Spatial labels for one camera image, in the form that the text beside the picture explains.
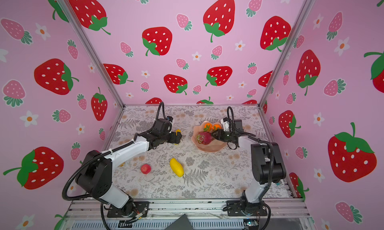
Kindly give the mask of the orange tangerine pair with leaves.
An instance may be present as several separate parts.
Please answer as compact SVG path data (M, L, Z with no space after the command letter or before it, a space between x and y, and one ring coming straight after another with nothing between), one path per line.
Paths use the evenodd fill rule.
M210 133L212 133L216 130L222 129L222 128L223 128L222 125L219 123L212 124L210 122L207 122L203 125L203 131L204 132L210 132Z

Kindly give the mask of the magenta fake dragon fruit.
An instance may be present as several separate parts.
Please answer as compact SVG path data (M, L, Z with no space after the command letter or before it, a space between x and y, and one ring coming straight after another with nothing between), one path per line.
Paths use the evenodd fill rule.
M209 145L213 140L215 140L215 138L211 136L210 132L203 131L197 134L196 140L199 144Z

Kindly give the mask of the small red fake apple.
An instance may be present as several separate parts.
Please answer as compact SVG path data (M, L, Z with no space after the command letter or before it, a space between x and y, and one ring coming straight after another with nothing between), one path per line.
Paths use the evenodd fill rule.
M151 171L152 171L152 167L149 164L144 164L144 165L141 166L141 172L144 175L149 174Z

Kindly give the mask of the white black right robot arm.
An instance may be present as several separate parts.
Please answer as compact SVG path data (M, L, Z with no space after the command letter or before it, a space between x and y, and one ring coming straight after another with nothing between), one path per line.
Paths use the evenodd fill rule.
M264 196L273 183L285 179L287 175L278 144L245 132L242 129L242 121L234 118L232 107L227 108L227 116L221 123L223 128L213 131L213 138L227 143L232 150L250 151L254 177L240 199L234 203L227 202L223 211L229 215L242 213L245 216L252 216L263 210L270 213L271 208L265 203Z

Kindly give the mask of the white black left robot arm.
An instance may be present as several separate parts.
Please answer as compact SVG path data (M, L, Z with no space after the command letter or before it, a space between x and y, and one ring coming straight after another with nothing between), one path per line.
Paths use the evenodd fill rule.
M122 215L130 215L135 208L134 200L113 184L113 173L117 167L133 157L157 148L164 143L179 144L180 131L172 131L173 118L165 115L165 104L159 104L152 127L120 147L103 152L87 153L82 165L66 182L62 198L66 201L92 197L102 204L111 205Z

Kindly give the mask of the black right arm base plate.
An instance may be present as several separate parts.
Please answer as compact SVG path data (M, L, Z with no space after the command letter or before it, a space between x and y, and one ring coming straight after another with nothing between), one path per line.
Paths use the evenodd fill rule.
M262 203L248 203L243 200L227 201L223 208L230 217L264 217L268 215L267 207Z

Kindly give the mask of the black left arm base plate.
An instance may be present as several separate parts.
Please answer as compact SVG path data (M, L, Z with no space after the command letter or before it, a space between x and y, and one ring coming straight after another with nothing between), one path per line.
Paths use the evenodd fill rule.
M118 209L117 207L111 205L108 209L107 217L108 218L145 218L148 214L150 202L148 201L134 201L127 202L127 204L122 208Z

